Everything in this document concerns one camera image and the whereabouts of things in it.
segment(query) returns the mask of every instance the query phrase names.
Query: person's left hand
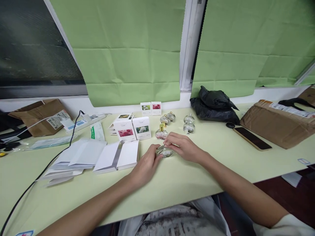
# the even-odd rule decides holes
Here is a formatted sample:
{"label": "person's left hand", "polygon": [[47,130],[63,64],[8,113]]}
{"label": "person's left hand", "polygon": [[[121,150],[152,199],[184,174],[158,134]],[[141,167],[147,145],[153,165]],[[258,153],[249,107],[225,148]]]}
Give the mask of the person's left hand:
{"label": "person's left hand", "polygon": [[142,156],[138,164],[129,174],[129,180],[136,189],[146,185],[155,174],[163,155],[156,156],[155,151],[160,144],[151,144],[147,152]]}

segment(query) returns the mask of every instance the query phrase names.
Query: smartphone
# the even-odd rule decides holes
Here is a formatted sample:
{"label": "smartphone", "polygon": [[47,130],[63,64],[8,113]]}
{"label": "smartphone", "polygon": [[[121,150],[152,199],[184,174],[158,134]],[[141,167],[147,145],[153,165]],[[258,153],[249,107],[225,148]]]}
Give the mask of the smartphone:
{"label": "smartphone", "polygon": [[256,135],[249,132],[247,129],[243,127],[238,127],[233,129],[239,136],[249,142],[252,146],[254,146],[259,151],[266,151],[272,149],[272,146],[262,141]]}

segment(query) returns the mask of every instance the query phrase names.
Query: gold bottle cap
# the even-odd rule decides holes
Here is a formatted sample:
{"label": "gold bottle cap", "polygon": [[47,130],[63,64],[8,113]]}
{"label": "gold bottle cap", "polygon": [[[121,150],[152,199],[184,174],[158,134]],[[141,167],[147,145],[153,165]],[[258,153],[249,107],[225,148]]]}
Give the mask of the gold bottle cap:
{"label": "gold bottle cap", "polygon": [[160,131],[163,132],[164,131],[164,125],[165,123],[163,122],[162,124],[160,124]]}

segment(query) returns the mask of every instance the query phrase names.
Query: red floor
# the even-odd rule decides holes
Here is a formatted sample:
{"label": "red floor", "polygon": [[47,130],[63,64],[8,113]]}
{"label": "red floor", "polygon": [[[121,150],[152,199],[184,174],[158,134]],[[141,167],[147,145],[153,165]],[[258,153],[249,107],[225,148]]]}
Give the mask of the red floor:
{"label": "red floor", "polygon": [[[311,169],[297,172],[302,176],[297,188],[291,186],[280,176],[255,183],[255,185],[276,200],[289,213],[315,228],[315,180],[306,178],[306,175],[311,172],[313,172]],[[232,236],[238,236],[236,225],[226,214],[224,207],[222,207],[222,212]]]}

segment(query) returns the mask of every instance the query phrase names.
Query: power strip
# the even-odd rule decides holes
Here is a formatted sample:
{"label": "power strip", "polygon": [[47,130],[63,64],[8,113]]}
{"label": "power strip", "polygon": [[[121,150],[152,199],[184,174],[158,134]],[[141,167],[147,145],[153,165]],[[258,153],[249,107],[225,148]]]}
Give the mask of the power strip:
{"label": "power strip", "polygon": [[[86,122],[85,120],[77,121],[77,123],[75,125],[75,132],[77,132],[80,129],[83,129],[83,128],[87,127],[87,126],[90,126],[90,125],[94,124],[97,121],[100,121],[100,120],[104,119],[106,116],[107,115],[93,115],[93,116],[90,116],[90,118],[92,120],[89,121],[89,122]],[[67,133],[72,133],[74,125],[72,125],[70,127],[63,127],[63,128],[66,130]]]}

